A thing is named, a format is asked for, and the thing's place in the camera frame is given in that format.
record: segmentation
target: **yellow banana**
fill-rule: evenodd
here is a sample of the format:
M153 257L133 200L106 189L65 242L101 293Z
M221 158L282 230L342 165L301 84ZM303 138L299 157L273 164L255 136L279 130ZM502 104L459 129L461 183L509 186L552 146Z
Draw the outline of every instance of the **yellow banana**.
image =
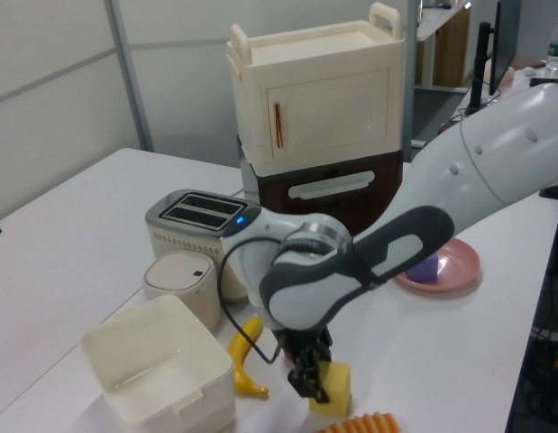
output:
M250 318L242 325L242 329L252 341L256 342L262 332L262 321L259 318ZM234 390L236 393L251 395L261 399L269 397L269 388L253 382L251 377L242 368L242 363L251 350L251 345L240 332L234 335L226 350L233 358Z

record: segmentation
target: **small white container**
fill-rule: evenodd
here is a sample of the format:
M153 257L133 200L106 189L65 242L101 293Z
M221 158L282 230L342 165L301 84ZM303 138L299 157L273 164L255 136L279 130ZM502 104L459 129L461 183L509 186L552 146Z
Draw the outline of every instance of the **small white container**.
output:
M233 361L175 296L110 318L80 345L125 431L208 433L233 419Z
M400 150L405 41L397 10L375 3L368 22L255 38L236 24L231 30L239 137L257 176Z
M221 317L216 267L205 254L183 250L163 254L144 273L142 286L151 299L175 295L211 331Z

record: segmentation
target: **gray wall trim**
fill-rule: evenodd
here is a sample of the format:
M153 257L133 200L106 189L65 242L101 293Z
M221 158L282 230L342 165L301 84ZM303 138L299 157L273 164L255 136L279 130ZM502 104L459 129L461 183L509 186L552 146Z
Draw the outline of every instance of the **gray wall trim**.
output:
M126 94L128 95L128 101L131 106L131 111L133 112L136 133L141 142L141 149L154 152L151 129L146 113L144 112L144 103L142 102L141 90L138 85L138 79L136 78L136 71L134 70L133 56L128 47L120 5L117 0L105 0L105 7L114 43L116 44L116 54L118 55L118 62L120 63L120 68L123 73Z
M129 45L131 50L149 50L157 48L180 48L180 47L196 47L204 45L226 45L230 39L202 39L197 41L168 41L168 42L149 42L149 43L132 43Z
M19 88L15 88L14 90L10 90L9 92L6 92L3 95L0 95L0 103L6 101L8 99L11 99L13 97L17 97L24 92L28 92L29 90L32 90L34 88L37 88L38 86L46 84L49 81L52 81L53 79L60 78L63 75L69 74L70 72L74 72L77 69L83 68L83 67L89 65L90 63L94 63L95 61L99 61L99 60L104 59L105 57L111 56L112 54L115 54L115 53L116 53L115 48L108 49L106 51L103 51L103 52L95 55L95 56L89 57L88 59L84 59L84 60L81 60L77 63L74 63L73 65L67 66L64 69L57 70L56 72L53 72L53 73L51 73L51 74L49 74L45 77L38 78L31 83L25 84L24 86L20 86Z

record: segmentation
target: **white toaster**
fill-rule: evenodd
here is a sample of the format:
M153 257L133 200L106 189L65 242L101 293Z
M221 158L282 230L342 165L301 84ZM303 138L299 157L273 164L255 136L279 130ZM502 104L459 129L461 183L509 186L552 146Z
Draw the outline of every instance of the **white toaster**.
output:
M181 189L168 194L146 213L155 257L176 250L209 256L218 270L224 258L221 235L226 224L250 202L211 192ZM224 268L223 296L226 300L246 297L246 290L230 266Z

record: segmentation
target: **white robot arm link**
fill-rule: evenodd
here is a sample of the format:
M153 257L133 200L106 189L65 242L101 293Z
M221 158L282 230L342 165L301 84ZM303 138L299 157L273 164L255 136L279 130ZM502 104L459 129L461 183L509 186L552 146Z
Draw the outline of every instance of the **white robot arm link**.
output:
M323 328L347 302L417 264L482 218L558 182L558 85L498 102L417 155L391 204L351 238L323 215L255 208L227 227L229 262L273 330Z

